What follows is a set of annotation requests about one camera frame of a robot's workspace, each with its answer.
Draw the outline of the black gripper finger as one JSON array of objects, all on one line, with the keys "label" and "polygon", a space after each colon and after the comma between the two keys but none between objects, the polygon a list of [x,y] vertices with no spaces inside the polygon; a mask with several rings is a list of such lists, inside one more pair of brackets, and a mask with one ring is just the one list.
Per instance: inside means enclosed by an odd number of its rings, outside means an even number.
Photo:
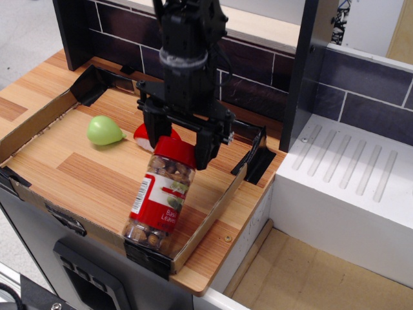
[{"label": "black gripper finger", "polygon": [[154,149],[161,136],[171,136],[172,122],[164,114],[143,111],[150,146]]},{"label": "black gripper finger", "polygon": [[211,129],[203,128],[196,134],[195,159],[196,169],[205,170],[219,151],[220,135]]}]

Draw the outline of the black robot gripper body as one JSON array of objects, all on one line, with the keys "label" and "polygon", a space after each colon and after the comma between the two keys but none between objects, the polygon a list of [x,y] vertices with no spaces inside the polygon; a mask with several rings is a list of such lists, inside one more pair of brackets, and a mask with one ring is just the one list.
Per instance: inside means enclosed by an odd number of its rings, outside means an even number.
[{"label": "black robot gripper body", "polygon": [[198,133],[211,129],[221,143],[233,139],[235,114],[220,104],[215,91],[217,59],[228,58],[220,48],[209,48],[195,57],[180,57],[165,48],[159,52],[164,69],[163,82],[138,81],[141,99],[138,109],[164,114],[172,122]]}]

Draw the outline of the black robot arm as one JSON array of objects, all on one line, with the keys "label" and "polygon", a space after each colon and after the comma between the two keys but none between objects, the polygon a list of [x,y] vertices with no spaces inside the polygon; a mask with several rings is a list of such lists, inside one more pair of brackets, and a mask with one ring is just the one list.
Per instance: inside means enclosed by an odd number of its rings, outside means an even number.
[{"label": "black robot arm", "polygon": [[154,1],[161,30],[163,81],[140,81],[138,108],[155,147],[172,124],[196,133],[197,170],[206,169],[221,144],[232,140],[235,114],[215,97],[218,41],[227,34],[219,1]]}]

